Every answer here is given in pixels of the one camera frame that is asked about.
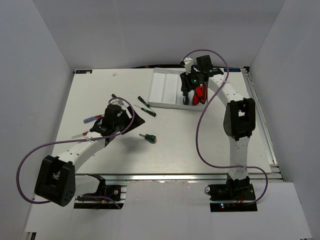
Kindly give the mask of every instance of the white table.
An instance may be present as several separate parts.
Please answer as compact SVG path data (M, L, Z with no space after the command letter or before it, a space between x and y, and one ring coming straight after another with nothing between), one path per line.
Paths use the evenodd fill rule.
M93 123L83 119L103 114L111 94L123 97L131 104L143 107L137 99L149 97L153 69L94 69L91 74L75 74L57 135L57 141L89 130ZM249 97L241 72L229 76L232 86ZM211 168L199 159L195 147L196 126L201 112L154 108L154 118L136 108L145 124L116 137L106 148L91 157L78 173L95 174L201 174L226 173L227 169ZM204 158L215 165L229 165L229 140L223 130L225 107L217 98L208 108L200 127L199 145ZM138 134L152 134L157 143L151 144ZM270 159L263 141L264 132L256 125L249 146L249 166L258 166L270 173ZM59 144L53 156L73 146Z

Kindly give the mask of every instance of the cable clip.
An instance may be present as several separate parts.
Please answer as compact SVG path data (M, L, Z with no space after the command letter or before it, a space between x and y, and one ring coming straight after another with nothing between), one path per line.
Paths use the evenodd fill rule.
M93 141L89 138L88 135L86 135L85 138L86 138L86 141L87 141L87 142L93 143Z

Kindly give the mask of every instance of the white tray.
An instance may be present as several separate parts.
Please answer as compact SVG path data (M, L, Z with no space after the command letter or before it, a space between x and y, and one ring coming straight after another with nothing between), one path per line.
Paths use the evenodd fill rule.
M202 111L205 104L192 105L194 91L189 92L189 105L183 104L184 96L181 92L181 78L183 70L170 70L155 68L152 75L152 83L148 103L151 107L186 109Z

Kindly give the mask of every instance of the white wall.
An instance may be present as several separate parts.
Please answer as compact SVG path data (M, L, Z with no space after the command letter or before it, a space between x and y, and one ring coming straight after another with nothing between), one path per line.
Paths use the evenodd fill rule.
M250 66L285 0L33 2L74 70L178 64L199 48Z
M31 0L0 2L0 33L0 239L20 240L30 204L18 193L17 167L29 150L55 139L72 71ZM29 198L47 153L39 150L22 168Z
M320 2L287 0L251 67L280 170L320 239Z

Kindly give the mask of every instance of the blue handle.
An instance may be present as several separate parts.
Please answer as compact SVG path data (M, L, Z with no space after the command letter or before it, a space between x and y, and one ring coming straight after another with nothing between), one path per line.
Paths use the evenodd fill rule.
M95 120L97 120L96 116L92 116L92 117L89 117L89 118L86 118L85 120L83 120L83 123L87 124L87 123L91 123Z

